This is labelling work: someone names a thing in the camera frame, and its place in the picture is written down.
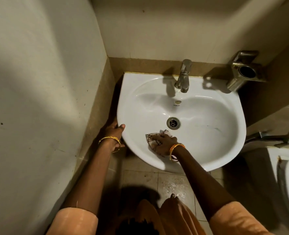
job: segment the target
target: sleeve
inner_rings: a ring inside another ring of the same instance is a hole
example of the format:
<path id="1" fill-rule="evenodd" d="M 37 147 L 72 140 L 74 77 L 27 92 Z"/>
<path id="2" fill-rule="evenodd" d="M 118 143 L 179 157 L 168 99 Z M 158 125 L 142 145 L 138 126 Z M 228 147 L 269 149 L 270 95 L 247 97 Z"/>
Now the sleeve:
<path id="1" fill-rule="evenodd" d="M 239 202 L 223 206 L 211 218 L 214 235 L 271 235 Z"/>
<path id="2" fill-rule="evenodd" d="M 61 209 L 55 216 L 47 235 L 95 235 L 98 218 L 79 208 Z"/>

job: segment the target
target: white ceramic sink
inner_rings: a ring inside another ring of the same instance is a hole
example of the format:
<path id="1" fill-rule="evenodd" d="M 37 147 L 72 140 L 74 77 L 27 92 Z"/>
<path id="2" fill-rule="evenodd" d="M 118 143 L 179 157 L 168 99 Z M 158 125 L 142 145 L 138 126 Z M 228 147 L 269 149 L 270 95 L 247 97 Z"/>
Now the white ceramic sink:
<path id="1" fill-rule="evenodd" d="M 235 158 L 246 137 L 238 94 L 222 92 L 226 81 L 189 77 L 189 82 L 188 92 L 182 93 L 174 88 L 173 77 L 125 73 L 123 78 L 117 109 L 119 124 L 126 124 L 123 138 L 139 158 L 168 172 L 183 170 L 178 162 L 153 153 L 145 134 L 169 130 L 206 171 Z M 179 129 L 168 128 L 170 117 L 179 119 Z"/>

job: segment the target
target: gold bangle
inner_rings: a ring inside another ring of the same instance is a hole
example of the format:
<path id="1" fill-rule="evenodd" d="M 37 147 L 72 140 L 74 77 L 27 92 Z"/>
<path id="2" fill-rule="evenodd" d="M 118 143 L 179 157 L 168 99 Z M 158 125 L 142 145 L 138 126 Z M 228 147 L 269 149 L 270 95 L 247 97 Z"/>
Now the gold bangle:
<path id="1" fill-rule="evenodd" d="M 172 160 L 172 152 L 173 152 L 173 150 L 175 149 L 175 147 L 177 147 L 177 146 L 182 146 L 182 147 L 186 148 L 185 145 L 183 145 L 182 143 L 174 144 L 174 145 L 170 148 L 170 160 Z"/>
<path id="2" fill-rule="evenodd" d="M 107 137 L 101 138 L 101 139 L 99 140 L 99 143 L 98 143 L 98 144 L 100 144 L 100 142 L 101 142 L 103 139 L 105 139 L 105 138 L 112 138 L 112 139 L 115 139 L 115 140 L 119 143 L 119 148 L 118 148 L 118 150 L 115 151 L 115 152 L 112 152 L 112 153 L 116 153 L 116 152 L 118 152 L 119 149 L 120 149 L 120 147 L 121 147 L 121 142 L 119 141 L 119 139 L 118 139 L 117 137 L 107 136 Z"/>

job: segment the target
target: peach dress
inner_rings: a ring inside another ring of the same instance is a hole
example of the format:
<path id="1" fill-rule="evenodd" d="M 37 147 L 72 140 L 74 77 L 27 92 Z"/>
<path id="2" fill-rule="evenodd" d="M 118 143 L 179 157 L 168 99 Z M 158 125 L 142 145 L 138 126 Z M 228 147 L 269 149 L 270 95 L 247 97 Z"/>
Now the peach dress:
<path id="1" fill-rule="evenodd" d="M 142 200 L 136 210 L 135 220 L 152 222 L 160 235 L 206 235 L 191 210 L 177 198 L 165 200 L 156 210 L 147 200 Z M 79 208 L 61 209 L 47 235 L 93 235 L 98 218 Z M 239 202 L 223 206 L 209 221 L 214 235 L 271 235 Z M 108 234 L 115 234 L 116 227 Z"/>

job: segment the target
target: metal drain strainer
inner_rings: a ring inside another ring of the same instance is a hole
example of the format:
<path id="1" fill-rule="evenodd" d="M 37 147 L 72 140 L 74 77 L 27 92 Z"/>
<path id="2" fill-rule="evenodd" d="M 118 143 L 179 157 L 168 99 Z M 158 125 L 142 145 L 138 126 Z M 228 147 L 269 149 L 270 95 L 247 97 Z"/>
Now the metal drain strainer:
<path id="1" fill-rule="evenodd" d="M 175 117 L 169 118 L 167 120 L 166 124 L 167 124 L 167 127 L 172 129 L 172 130 L 179 129 L 179 127 L 180 127 L 180 121 L 179 121 L 179 119 L 177 119 Z"/>

